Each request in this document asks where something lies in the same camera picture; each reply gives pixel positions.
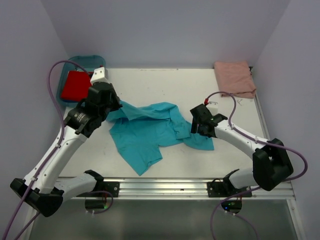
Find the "teal t-shirt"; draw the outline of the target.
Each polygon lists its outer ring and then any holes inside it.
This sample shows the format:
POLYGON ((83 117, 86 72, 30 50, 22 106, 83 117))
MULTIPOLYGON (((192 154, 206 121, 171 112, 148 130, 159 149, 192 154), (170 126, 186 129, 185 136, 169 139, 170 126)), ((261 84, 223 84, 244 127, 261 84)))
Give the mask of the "teal t-shirt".
POLYGON ((121 108, 110 112, 106 118, 113 123, 109 133, 118 153, 139 176, 162 160, 161 147, 185 144, 196 150, 215 149, 211 138, 191 133, 191 123, 173 103, 142 107, 125 101, 121 104, 121 108))

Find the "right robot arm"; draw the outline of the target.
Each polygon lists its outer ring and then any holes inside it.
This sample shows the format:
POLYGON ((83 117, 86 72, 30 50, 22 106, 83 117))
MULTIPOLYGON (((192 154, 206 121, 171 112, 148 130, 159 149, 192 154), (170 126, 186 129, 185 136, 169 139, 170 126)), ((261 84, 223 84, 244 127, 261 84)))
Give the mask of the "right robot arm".
POLYGON ((288 153, 279 139, 266 140, 245 132, 250 137, 247 138, 236 132, 226 116, 220 113, 212 115, 204 104, 194 107, 190 112, 192 134, 223 140, 252 160, 252 167, 233 170, 222 179, 222 189, 227 196, 235 196, 241 189, 251 186, 271 191, 294 172, 288 153))

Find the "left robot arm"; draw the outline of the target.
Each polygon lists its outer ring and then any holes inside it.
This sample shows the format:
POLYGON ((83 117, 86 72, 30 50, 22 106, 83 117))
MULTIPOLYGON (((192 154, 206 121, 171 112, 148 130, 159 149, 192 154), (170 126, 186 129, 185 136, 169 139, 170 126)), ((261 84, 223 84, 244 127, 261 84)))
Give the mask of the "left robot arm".
POLYGON ((78 177, 57 181, 60 173, 78 148, 98 129, 110 112, 122 107, 111 83, 95 82, 88 95, 65 118, 60 136, 45 156, 24 178, 15 178, 10 188, 44 217, 52 216, 71 198, 103 195, 104 179, 93 170, 78 177))

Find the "red t-shirt in bin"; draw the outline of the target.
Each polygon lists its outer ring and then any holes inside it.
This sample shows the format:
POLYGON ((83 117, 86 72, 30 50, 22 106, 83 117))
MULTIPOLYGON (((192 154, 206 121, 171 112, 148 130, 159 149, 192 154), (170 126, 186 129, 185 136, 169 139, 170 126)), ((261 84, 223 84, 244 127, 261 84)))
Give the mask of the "red t-shirt in bin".
POLYGON ((106 73, 104 67, 85 72, 82 69, 67 72, 66 81, 62 86, 60 98, 64 102, 79 102, 88 96, 89 88, 95 83, 92 77, 96 74, 106 73))

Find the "folded pink t-shirt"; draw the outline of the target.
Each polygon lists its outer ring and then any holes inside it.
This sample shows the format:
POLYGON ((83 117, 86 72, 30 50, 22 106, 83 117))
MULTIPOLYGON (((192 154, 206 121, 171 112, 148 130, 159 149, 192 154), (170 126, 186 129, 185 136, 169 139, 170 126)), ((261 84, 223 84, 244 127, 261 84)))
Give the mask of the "folded pink t-shirt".
POLYGON ((222 62, 213 65, 218 89, 222 97, 232 94, 234 97, 253 99, 256 96, 256 86, 252 73, 246 61, 222 62))

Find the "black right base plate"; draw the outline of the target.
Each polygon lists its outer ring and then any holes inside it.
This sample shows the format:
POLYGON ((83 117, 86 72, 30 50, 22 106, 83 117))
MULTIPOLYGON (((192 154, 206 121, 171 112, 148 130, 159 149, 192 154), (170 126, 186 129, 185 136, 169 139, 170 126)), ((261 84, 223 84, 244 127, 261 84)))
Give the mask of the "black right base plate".
POLYGON ((209 198, 227 198, 250 189, 249 186, 234 188, 230 183, 225 183, 222 179, 218 178, 206 183, 206 190, 209 198))

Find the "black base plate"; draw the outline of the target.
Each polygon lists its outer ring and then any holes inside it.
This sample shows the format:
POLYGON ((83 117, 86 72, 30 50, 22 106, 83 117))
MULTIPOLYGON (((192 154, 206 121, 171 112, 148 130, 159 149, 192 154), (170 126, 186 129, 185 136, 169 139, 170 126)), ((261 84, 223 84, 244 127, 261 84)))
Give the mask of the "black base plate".
POLYGON ((112 194, 114 198, 117 198, 119 196, 120 183, 118 181, 104 181, 101 184, 100 190, 107 191, 112 194))
POLYGON ((206 190, 209 198, 227 198, 250 189, 249 186, 234 188, 230 183, 225 183, 222 179, 218 178, 206 183, 206 190))

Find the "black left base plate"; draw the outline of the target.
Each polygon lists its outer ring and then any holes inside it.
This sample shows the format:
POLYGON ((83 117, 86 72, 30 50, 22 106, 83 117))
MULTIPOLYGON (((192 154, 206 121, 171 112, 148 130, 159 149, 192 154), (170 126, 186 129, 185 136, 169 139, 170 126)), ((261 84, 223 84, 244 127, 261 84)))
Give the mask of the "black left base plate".
POLYGON ((114 198, 117 198, 119 196, 120 183, 118 181, 104 181, 101 184, 100 190, 107 191, 112 194, 114 198))

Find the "aluminium mounting rail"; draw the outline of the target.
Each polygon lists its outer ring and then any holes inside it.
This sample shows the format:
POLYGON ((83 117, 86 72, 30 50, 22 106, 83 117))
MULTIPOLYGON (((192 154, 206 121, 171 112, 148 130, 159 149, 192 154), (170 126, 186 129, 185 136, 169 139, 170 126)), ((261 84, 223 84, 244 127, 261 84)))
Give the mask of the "aluminium mounting rail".
MULTIPOLYGON (((118 182, 119 200, 214 200, 209 197, 209 178, 105 178, 118 182)), ((258 189, 249 200, 294 200, 290 182, 283 182, 272 191, 258 189)))

